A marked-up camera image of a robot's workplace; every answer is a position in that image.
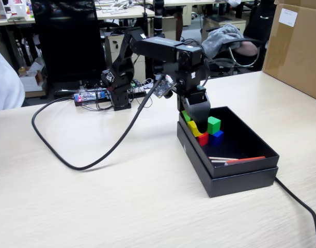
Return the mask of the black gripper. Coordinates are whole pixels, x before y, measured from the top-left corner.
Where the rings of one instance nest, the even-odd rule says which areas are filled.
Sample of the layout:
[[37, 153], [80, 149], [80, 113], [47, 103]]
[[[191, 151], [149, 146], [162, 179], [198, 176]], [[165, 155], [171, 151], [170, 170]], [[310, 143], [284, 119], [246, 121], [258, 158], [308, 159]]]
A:
[[192, 119], [199, 132], [206, 132], [210, 102], [206, 89], [200, 85], [200, 79], [199, 72], [177, 71], [177, 109], [185, 122]]

